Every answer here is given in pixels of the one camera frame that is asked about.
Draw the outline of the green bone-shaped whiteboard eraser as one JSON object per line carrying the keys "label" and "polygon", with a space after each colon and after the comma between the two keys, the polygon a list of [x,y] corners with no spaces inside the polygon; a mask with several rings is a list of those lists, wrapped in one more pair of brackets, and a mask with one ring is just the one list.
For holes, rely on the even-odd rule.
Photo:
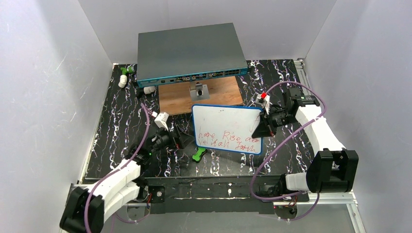
{"label": "green bone-shaped whiteboard eraser", "polygon": [[197,152],[194,155],[192,155],[192,161],[199,163],[206,153],[207,153],[206,148],[198,147]]}

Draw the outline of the blue-framed small whiteboard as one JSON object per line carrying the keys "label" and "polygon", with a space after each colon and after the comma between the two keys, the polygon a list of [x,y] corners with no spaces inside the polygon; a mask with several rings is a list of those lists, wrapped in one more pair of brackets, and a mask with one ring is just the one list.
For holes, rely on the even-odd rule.
{"label": "blue-framed small whiteboard", "polygon": [[191,112],[197,146],[250,154],[262,152],[262,138],[252,137],[262,109],[195,104]]}

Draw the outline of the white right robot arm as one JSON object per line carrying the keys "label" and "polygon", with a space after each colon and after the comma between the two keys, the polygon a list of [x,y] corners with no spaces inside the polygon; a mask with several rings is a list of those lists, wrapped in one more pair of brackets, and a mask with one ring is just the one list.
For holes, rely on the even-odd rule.
{"label": "white right robot arm", "polygon": [[307,171],[283,174],[278,183],[267,191],[256,192],[265,200],[290,197],[297,192],[337,193],[353,188],[359,156],[348,150],[337,139],[322,115],[319,100],[314,95],[303,95],[298,88],[283,93],[284,106],[270,106],[263,93],[257,103],[265,107],[252,138],[274,136],[278,127],[299,123],[304,127],[315,157]]}

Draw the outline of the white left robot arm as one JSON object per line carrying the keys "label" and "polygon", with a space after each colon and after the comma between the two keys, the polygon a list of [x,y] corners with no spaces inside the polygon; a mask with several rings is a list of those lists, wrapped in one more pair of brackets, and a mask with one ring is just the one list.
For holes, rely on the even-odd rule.
{"label": "white left robot arm", "polygon": [[135,200],[148,182],[142,177],[152,156],[163,149],[183,149],[195,139],[194,131],[179,126],[165,130],[147,127],[121,163],[88,187],[76,187],[68,197],[59,226],[67,233],[99,233],[118,209]]}

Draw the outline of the white pipe elbow fitting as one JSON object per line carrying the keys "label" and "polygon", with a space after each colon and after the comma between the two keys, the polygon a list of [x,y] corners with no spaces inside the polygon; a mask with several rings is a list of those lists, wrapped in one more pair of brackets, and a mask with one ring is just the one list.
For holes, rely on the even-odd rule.
{"label": "white pipe elbow fitting", "polygon": [[120,88],[125,88],[128,83],[128,76],[127,75],[120,75],[118,86]]}

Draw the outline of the white and black pipe fitting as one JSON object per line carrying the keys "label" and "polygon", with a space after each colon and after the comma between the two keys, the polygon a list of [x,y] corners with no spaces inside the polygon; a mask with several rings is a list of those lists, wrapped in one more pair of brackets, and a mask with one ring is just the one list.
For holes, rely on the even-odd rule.
{"label": "white and black pipe fitting", "polygon": [[143,97],[144,95],[152,94],[153,92],[155,92],[155,90],[156,88],[154,86],[142,87],[142,88],[139,87],[136,90],[136,97],[139,99]]}

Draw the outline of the brown wooden board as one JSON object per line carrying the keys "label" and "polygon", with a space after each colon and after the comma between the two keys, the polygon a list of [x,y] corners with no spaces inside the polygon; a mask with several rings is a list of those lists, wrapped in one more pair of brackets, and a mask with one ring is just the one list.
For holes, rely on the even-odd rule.
{"label": "brown wooden board", "polygon": [[160,85],[158,87],[160,111],[173,116],[190,113],[195,104],[243,106],[236,77],[208,79],[199,83],[207,85],[208,99],[192,100],[189,82]]}

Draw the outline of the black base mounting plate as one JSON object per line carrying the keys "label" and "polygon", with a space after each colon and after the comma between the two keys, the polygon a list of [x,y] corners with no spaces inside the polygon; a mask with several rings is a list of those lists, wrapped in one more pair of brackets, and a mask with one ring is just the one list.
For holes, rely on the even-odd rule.
{"label": "black base mounting plate", "polygon": [[138,184],[148,188],[151,214],[166,213],[274,213],[274,204],[268,198],[289,194],[284,175],[258,175],[249,185],[252,176],[219,177],[147,177],[139,178]]}

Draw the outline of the green and white pipe fitting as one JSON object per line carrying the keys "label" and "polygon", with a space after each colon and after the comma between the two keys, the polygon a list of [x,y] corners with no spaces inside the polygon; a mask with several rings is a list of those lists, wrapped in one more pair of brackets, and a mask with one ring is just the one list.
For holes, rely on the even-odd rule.
{"label": "green and white pipe fitting", "polygon": [[122,75],[129,75],[129,74],[134,74],[136,73],[136,69],[134,66],[128,66],[128,67],[120,67]]}

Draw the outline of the metal bracket with black knob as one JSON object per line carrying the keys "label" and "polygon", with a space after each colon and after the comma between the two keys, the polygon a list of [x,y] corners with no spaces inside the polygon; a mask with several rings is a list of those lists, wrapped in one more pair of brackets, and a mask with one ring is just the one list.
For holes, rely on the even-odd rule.
{"label": "metal bracket with black knob", "polygon": [[206,84],[200,82],[190,82],[189,92],[192,101],[210,99],[209,89]]}

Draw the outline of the right aluminium side rail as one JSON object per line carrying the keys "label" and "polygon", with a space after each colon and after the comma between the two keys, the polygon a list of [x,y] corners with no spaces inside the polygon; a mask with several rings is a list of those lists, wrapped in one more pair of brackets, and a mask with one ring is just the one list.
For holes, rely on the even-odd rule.
{"label": "right aluminium side rail", "polygon": [[305,71],[304,59],[303,58],[298,58],[298,59],[294,60],[293,62],[294,62],[294,65],[295,65],[300,83],[303,84],[306,87],[310,87],[309,81],[308,81],[308,78],[307,78],[307,74],[306,74],[306,71]]}

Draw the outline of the grey network switch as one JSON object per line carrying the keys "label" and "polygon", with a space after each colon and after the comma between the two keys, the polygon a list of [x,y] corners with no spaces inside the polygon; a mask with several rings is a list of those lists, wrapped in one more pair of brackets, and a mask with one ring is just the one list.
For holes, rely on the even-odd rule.
{"label": "grey network switch", "polygon": [[233,23],[138,35],[139,87],[244,75],[249,71]]}

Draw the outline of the aluminium extrusion frame rail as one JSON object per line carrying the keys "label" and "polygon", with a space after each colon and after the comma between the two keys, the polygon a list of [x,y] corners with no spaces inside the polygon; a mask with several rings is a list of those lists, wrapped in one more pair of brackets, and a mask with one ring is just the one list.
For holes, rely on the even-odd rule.
{"label": "aluminium extrusion frame rail", "polygon": [[[130,207],[130,208],[137,208],[137,207],[145,207],[148,213],[151,213],[150,209],[150,202],[151,195],[147,189],[143,189],[142,192],[135,200],[131,200],[127,202],[123,207]],[[323,193],[323,194],[313,194],[313,193],[306,193],[306,194],[298,194],[296,198],[292,198],[292,203],[289,203],[287,198],[280,198],[276,200],[271,200],[274,204],[274,209],[277,208],[296,208],[299,204],[345,204],[348,207],[348,211],[351,215],[352,225],[354,227],[355,232],[363,233],[365,232],[365,228],[363,226],[361,217],[359,215],[357,209],[357,202],[356,198],[353,193]]]}

